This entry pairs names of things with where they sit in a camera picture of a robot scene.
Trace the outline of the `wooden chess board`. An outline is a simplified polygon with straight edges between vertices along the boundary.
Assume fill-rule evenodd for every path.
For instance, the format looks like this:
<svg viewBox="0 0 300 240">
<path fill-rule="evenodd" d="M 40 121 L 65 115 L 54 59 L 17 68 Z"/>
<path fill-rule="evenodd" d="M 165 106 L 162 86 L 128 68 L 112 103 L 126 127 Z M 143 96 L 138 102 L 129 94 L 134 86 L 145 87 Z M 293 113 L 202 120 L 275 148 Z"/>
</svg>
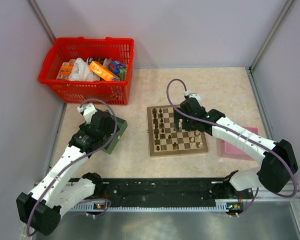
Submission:
<svg viewBox="0 0 300 240">
<path fill-rule="evenodd" d="M 197 130 L 184 130 L 182 119 L 178 120 L 178 129 L 175 129 L 174 109 L 171 106 L 149 106 L 146 108 L 146 113 L 148 147 L 151 157 L 206 154 L 209 152 L 204 133 Z"/>
</svg>

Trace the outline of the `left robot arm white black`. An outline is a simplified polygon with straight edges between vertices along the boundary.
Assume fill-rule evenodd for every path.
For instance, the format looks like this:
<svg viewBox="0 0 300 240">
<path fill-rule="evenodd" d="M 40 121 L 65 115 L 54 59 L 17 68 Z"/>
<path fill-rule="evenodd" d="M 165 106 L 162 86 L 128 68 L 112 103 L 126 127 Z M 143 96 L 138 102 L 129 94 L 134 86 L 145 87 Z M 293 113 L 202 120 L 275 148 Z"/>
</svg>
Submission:
<svg viewBox="0 0 300 240">
<path fill-rule="evenodd" d="M 29 193 L 16 199 L 20 220 L 26 224 L 26 235 L 51 234 L 63 216 L 87 197 L 99 198 L 104 191 L 97 176 L 86 176 L 67 187 L 68 181 L 91 155 L 104 149 L 115 138 L 118 120 L 113 110 L 95 110 L 84 115 L 85 123 L 74 134 L 64 153 L 41 182 Z"/>
</svg>

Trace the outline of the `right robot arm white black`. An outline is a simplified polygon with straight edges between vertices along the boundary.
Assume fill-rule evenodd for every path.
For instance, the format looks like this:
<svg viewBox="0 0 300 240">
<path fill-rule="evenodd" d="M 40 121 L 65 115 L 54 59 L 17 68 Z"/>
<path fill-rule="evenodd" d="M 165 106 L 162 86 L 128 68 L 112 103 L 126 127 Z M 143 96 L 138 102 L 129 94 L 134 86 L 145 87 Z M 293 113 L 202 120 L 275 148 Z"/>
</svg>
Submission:
<svg viewBox="0 0 300 240">
<path fill-rule="evenodd" d="M 206 111 L 194 97 L 186 98 L 174 107 L 176 120 L 182 119 L 183 128 L 199 131 L 230 143 L 258 163 L 258 167 L 232 172 L 223 185 L 223 192 L 235 198 L 241 191 L 263 187 L 279 195 L 289 181 L 296 182 L 298 164 L 292 145 L 282 139 L 276 142 L 261 137 L 234 123 L 216 109 Z"/>
</svg>

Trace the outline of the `dark green box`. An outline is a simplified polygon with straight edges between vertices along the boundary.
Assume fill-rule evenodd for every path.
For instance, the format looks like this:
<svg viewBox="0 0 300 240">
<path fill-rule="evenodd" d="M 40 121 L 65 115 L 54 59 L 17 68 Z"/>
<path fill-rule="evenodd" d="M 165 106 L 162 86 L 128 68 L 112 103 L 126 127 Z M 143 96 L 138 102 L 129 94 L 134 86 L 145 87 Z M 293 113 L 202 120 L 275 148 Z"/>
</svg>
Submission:
<svg viewBox="0 0 300 240">
<path fill-rule="evenodd" d="M 117 146 L 118 142 L 120 141 L 120 139 L 122 138 L 124 132 L 126 131 L 126 129 L 128 127 L 128 123 L 125 119 L 122 119 L 120 117 L 116 117 L 116 119 L 117 119 L 116 134 L 115 134 L 114 138 L 112 139 L 112 141 L 102 149 L 103 152 L 105 152 L 109 155 L 113 152 L 113 150 Z"/>
</svg>

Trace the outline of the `pink plastic box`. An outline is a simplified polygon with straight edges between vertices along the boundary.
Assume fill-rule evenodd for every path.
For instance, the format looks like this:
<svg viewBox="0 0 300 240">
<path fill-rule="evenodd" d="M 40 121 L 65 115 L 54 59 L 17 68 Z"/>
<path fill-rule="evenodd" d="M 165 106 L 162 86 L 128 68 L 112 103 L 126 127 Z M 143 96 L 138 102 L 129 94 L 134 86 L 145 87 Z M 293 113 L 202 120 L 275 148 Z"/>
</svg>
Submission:
<svg viewBox="0 0 300 240">
<path fill-rule="evenodd" d="M 254 159 L 246 154 L 244 151 L 240 150 L 239 148 L 235 147 L 231 143 L 218 138 L 216 138 L 216 150 L 217 154 L 221 158 L 229 158 L 229 159 L 237 159 L 237 160 L 247 160 L 253 161 Z"/>
</svg>

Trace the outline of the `white plastic bag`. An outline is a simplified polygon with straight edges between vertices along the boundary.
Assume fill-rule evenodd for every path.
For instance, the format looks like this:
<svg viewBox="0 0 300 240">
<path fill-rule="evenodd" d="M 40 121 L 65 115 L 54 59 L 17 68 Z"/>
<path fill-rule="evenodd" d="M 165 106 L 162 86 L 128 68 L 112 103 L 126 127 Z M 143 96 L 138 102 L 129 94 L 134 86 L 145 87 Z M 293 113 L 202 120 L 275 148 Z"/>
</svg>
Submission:
<svg viewBox="0 0 300 240">
<path fill-rule="evenodd" d="M 89 65 L 80 57 L 74 61 L 69 81 L 98 82 L 100 77 L 89 69 Z"/>
</svg>

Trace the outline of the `orange snack box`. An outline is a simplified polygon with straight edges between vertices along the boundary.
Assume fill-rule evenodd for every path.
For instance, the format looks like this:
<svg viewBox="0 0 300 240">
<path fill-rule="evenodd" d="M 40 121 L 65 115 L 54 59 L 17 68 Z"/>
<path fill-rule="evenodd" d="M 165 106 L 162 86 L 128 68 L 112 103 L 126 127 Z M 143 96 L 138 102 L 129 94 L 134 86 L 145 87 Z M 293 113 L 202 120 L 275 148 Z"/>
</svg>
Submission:
<svg viewBox="0 0 300 240">
<path fill-rule="evenodd" d="M 92 61 L 89 65 L 89 69 L 105 81 L 111 82 L 117 79 L 110 70 L 97 61 Z"/>
</svg>

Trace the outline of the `blue red package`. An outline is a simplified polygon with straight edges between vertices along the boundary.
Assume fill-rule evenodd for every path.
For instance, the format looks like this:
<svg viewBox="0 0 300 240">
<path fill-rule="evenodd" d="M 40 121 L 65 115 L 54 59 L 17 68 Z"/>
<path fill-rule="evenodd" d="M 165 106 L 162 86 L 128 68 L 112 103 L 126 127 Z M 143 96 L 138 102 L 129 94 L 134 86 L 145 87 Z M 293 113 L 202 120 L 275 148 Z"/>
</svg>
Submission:
<svg viewBox="0 0 300 240">
<path fill-rule="evenodd" d="M 123 63 L 121 63 L 118 60 L 113 60 L 109 63 L 108 68 L 111 72 L 113 72 L 115 75 L 122 75 L 127 73 L 127 66 Z"/>
</svg>

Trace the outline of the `orange carton in basket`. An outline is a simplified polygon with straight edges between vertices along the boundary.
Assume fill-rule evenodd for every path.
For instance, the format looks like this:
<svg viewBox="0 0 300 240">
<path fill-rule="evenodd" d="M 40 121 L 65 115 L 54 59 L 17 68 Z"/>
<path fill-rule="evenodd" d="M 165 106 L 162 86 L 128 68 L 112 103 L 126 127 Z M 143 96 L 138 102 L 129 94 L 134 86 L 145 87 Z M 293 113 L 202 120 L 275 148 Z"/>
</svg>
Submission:
<svg viewBox="0 0 300 240">
<path fill-rule="evenodd" d="M 69 76 L 72 73 L 73 67 L 74 67 L 73 62 L 63 62 L 58 71 L 56 79 L 57 80 L 68 80 Z"/>
</svg>

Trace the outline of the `red plastic basket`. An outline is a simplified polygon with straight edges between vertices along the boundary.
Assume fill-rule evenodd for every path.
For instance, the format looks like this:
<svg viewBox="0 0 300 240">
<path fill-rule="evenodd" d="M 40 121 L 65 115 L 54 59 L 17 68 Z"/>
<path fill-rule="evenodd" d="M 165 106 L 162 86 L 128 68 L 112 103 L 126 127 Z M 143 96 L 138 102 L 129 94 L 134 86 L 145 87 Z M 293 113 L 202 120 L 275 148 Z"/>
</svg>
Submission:
<svg viewBox="0 0 300 240">
<path fill-rule="evenodd" d="M 106 81 L 90 70 L 88 58 L 119 61 L 127 67 L 125 78 Z M 38 81 L 66 103 L 81 103 L 96 98 L 112 105 L 127 105 L 133 60 L 132 38 L 60 37 L 47 53 Z"/>
</svg>

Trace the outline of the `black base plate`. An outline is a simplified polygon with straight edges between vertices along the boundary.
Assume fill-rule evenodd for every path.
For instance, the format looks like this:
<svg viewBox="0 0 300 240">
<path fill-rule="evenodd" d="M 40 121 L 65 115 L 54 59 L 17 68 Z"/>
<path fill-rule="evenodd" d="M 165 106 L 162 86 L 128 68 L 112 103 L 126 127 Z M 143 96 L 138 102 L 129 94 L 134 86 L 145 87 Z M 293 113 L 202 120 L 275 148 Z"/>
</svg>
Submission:
<svg viewBox="0 0 300 240">
<path fill-rule="evenodd" d="M 215 200 L 247 200 L 249 190 L 236 191 L 222 178 L 103 178 L 89 199 L 107 198 L 111 207 L 213 207 Z"/>
</svg>

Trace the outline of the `aluminium frame rail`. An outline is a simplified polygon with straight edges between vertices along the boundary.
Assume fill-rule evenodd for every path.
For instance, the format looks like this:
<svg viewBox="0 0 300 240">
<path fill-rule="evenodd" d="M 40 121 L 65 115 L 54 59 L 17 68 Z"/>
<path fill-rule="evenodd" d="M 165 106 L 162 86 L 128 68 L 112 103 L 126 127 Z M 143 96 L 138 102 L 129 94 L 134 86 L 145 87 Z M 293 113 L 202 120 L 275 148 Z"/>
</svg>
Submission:
<svg viewBox="0 0 300 240">
<path fill-rule="evenodd" d="M 281 195 L 289 195 L 293 192 L 293 183 L 290 181 L 288 184 L 282 189 L 282 191 L 278 194 L 275 194 L 273 192 L 268 191 L 264 187 L 260 187 L 256 201 L 269 201 L 269 202 L 280 202 L 280 201 L 300 201 L 300 188 L 299 185 L 297 184 L 297 191 L 296 194 L 293 197 L 283 197 L 279 196 Z"/>
</svg>

